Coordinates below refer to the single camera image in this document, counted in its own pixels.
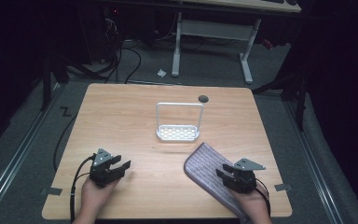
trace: gray cloth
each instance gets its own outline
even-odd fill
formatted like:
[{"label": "gray cloth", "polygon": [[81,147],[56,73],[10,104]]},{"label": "gray cloth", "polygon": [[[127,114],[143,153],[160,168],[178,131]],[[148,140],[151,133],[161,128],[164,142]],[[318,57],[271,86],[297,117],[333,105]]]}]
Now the gray cloth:
[{"label": "gray cloth", "polygon": [[202,143],[186,160],[185,173],[200,187],[215,197],[222,205],[230,209],[241,223],[252,223],[243,213],[237,200],[223,185],[222,179],[217,176],[216,169],[223,171],[223,164],[233,165],[216,150],[206,143]]}]

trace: desk top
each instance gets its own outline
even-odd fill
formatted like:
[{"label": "desk top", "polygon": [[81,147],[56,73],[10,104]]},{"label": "desk top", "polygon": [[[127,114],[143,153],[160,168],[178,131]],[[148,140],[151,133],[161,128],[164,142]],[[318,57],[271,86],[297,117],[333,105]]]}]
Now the desk top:
[{"label": "desk top", "polygon": [[273,3],[263,0],[181,0],[182,2],[212,4],[225,7],[246,7],[260,10],[295,12],[301,11],[301,7],[289,5],[286,1],[283,3]]},{"label": "desk top", "polygon": [[[192,143],[162,143],[156,135],[156,103],[204,104],[200,137]],[[292,208],[252,92],[245,88],[91,84],[68,140],[53,188],[42,215],[69,219],[69,195],[77,167],[104,148],[131,168],[115,189],[100,218],[215,218],[235,217],[184,172],[191,153],[205,142],[230,161],[246,157],[267,167],[255,171],[270,192],[273,217],[288,217]],[[90,170],[90,162],[81,174]],[[76,211],[85,177],[76,183]]]}]

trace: gray carpet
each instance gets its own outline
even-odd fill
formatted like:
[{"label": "gray carpet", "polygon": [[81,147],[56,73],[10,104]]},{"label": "gray carpet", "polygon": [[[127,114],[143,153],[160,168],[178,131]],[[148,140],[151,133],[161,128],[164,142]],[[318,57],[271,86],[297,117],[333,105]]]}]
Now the gray carpet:
[{"label": "gray carpet", "polygon": [[[239,46],[243,43],[235,42],[225,46],[203,43],[200,48],[191,50],[198,44],[185,42],[182,51],[181,74],[179,77],[171,77],[173,46],[169,45],[169,41],[159,42],[159,45],[153,48],[138,43],[133,50],[141,55],[141,66],[132,75],[129,83],[157,82],[254,89],[273,80],[284,56],[290,49],[290,46],[284,46],[268,50],[263,46],[255,45],[249,58],[255,82],[249,86],[244,83],[237,55],[241,52]],[[134,46],[134,42],[126,43],[126,46]],[[131,50],[122,50],[122,58],[118,67],[119,83],[123,83],[127,75],[136,67],[138,60],[138,56]],[[102,66],[104,65],[94,64],[91,68],[99,69]],[[168,73],[166,77],[157,76],[159,69]],[[47,196],[40,194],[40,191],[44,187],[50,187],[52,183],[55,147],[63,130],[78,111],[86,88],[92,82],[101,81],[71,76],[71,81],[66,86],[60,87],[62,93],[47,113],[40,130],[30,145],[25,161],[0,202],[0,223],[69,223],[68,220],[50,221],[41,217]],[[114,75],[109,82],[115,82]],[[283,182],[293,187],[288,192],[293,214],[290,217],[273,218],[273,222],[330,223],[323,201],[321,201],[310,174],[301,140],[296,133],[297,129],[293,125],[284,103],[276,93],[277,91],[268,91],[266,94],[255,96]],[[9,127],[2,135],[0,139],[0,176],[4,173],[22,139],[37,117],[42,105],[41,99],[42,89],[39,84],[13,116]],[[63,106],[68,107],[67,114],[71,116],[63,115]],[[327,184],[336,199],[343,223],[358,223],[358,202],[324,141],[310,101],[307,101],[304,127],[304,134],[307,136],[312,153],[323,170]],[[71,128],[65,133],[59,144],[57,162],[60,161],[70,131]],[[191,223],[191,221],[176,220],[175,222],[172,220],[172,223]],[[220,222],[219,220],[215,220],[215,222],[208,220],[207,223],[224,222],[223,220]]]}]

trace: white basket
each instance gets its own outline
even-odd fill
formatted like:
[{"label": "white basket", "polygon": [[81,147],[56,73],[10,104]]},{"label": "white basket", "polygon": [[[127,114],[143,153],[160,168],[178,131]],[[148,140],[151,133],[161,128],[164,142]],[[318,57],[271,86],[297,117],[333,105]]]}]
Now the white basket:
[{"label": "white basket", "polygon": [[[160,125],[159,109],[161,106],[198,106],[200,108],[200,116],[198,125],[189,124],[164,124]],[[157,118],[157,137],[161,141],[169,142],[192,142],[197,140],[200,135],[200,123],[203,113],[203,104],[187,104],[187,103],[158,103],[156,104]]]}]

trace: table top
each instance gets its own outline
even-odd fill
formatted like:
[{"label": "table top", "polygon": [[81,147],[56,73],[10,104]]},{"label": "table top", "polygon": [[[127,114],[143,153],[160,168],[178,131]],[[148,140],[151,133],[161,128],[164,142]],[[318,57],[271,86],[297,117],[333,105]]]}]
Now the table top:
[{"label": "table top", "polygon": [[296,4],[292,6],[286,1],[283,3],[274,3],[263,0],[181,0],[182,2],[212,4],[224,7],[246,7],[260,10],[279,11],[279,12],[295,12],[301,11],[301,7]]},{"label": "table top", "polygon": [[[206,95],[200,136],[195,142],[158,140],[156,104],[198,103]],[[115,189],[100,218],[235,217],[213,196],[189,179],[184,163],[205,142],[232,162],[242,157],[265,165],[255,171],[270,192],[271,215],[288,217],[292,208],[282,183],[252,92],[245,88],[91,84],[52,183],[62,194],[49,195],[42,215],[69,219],[69,196],[80,163],[103,148],[121,155],[131,168]],[[81,174],[90,170],[90,162]],[[76,183],[76,211],[81,186]]]}]

